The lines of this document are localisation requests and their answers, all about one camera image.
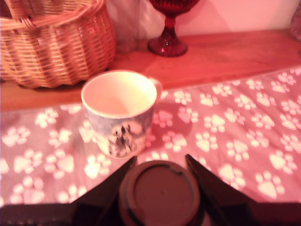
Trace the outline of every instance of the round lid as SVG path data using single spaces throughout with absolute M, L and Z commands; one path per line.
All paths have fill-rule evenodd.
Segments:
M 200 203 L 194 177 L 169 161 L 149 161 L 137 166 L 125 192 L 131 215 L 143 225 L 188 225 Z

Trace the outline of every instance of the white mug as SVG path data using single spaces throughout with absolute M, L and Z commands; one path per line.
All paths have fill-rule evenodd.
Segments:
M 161 92 L 160 82 L 132 71 L 109 71 L 86 82 L 81 100 L 105 155 L 131 157 L 145 148 Z

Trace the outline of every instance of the dark cap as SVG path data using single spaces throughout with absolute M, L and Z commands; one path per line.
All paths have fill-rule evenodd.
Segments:
M 133 168 L 119 191 L 121 216 L 131 226 L 187 226 L 199 204 L 192 174 L 169 161 L 149 161 Z

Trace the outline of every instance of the dog illustration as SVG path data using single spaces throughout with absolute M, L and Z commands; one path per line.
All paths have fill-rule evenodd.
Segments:
M 135 137 L 143 131 L 142 126 L 135 121 L 124 122 L 112 129 L 109 140 L 109 153 L 116 157 L 124 157 L 137 150 Z

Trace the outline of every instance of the woven wicker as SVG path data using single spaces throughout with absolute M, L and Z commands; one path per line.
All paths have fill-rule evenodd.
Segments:
M 1 78 L 29 87 L 73 85 L 113 61 L 115 35 L 104 0 L 6 0 Z

